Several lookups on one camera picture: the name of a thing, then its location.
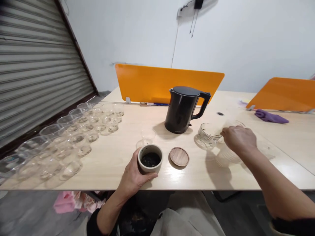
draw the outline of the kettle lid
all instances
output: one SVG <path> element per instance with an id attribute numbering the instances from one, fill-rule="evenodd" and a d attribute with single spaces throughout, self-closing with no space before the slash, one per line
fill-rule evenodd
<path id="1" fill-rule="evenodd" d="M 197 90 L 191 87 L 186 87 L 186 86 L 176 86 L 173 88 L 173 91 L 175 93 L 179 93 L 181 95 L 186 95 L 186 96 L 199 96 L 200 95 L 200 90 Z"/>

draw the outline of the white wall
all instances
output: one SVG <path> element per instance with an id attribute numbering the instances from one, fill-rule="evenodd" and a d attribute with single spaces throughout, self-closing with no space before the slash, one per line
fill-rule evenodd
<path id="1" fill-rule="evenodd" d="M 314 0 L 218 0 L 193 38 L 191 19 L 180 19 L 173 68 L 223 72 L 220 90 L 258 92 L 272 77 L 315 73 Z"/>
<path id="2" fill-rule="evenodd" d="M 67 0 L 98 90 L 118 85 L 115 62 L 169 68 L 173 53 L 173 68 L 225 73 L 221 90 L 257 92 L 272 77 L 315 73 L 314 0 L 205 0 L 193 38 L 193 4 L 176 20 L 187 2 Z"/>
<path id="3" fill-rule="evenodd" d="M 61 0 L 98 91 L 118 86 L 114 63 L 170 68 L 178 0 Z"/>

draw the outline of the purple cloth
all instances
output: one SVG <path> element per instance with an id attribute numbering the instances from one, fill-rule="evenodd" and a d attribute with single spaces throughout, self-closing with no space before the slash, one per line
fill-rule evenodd
<path id="1" fill-rule="evenodd" d="M 255 115 L 258 118 L 261 118 L 265 122 L 273 122 L 273 123 L 279 123 L 279 124 L 286 124 L 289 123 L 289 121 L 279 115 L 271 114 L 267 111 L 258 109 L 255 113 Z"/>

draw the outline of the kettle handle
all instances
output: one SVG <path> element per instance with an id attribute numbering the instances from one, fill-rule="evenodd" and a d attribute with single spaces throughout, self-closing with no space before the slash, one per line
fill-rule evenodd
<path id="1" fill-rule="evenodd" d="M 193 119 L 198 119 L 198 118 L 200 118 L 200 117 L 203 115 L 203 112 L 204 112 L 204 110 L 206 109 L 206 107 L 207 107 L 207 105 L 208 105 L 208 102 L 209 102 L 209 100 L 210 100 L 210 98 L 211 98 L 211 94 L 210 94 L 210 93 L 205 93 L 205 92 L 201 92 L 199 96 L 202 97 L 202 98 L 204 99 L 204 101 L 203 101 L 203 103 L 202 103 L 202 106 L 201 106 L 201 108 L 200 108 L 199 113 L 196 114 L 196 115 L 193 115 L 193 116 L 191 117 L 192 120 L 193 120 Z"/>

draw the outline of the hand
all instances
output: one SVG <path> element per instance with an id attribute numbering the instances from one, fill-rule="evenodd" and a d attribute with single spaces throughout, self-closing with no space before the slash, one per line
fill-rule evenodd
<path id="1" fill-rule="evenodd" d="M 257 150 L 257 139 L 250 128 L 230 126 L 223 128 L 221 135 L 226 145 L 237 155 L 240 152 Z"/>
<path id="2" fill-rule="evenodd" d="M 138 169 L 138 153 L 141 148 L 138 148 L 132 155 L 132 158 L 125 168 L 121 181 L 117 188 L 117 192 L 121 194 L 125 200 L 135 195 L 139 189 L 148 181 L 156 178 L 157 173 L 151 172 L 141 174 Z"/>

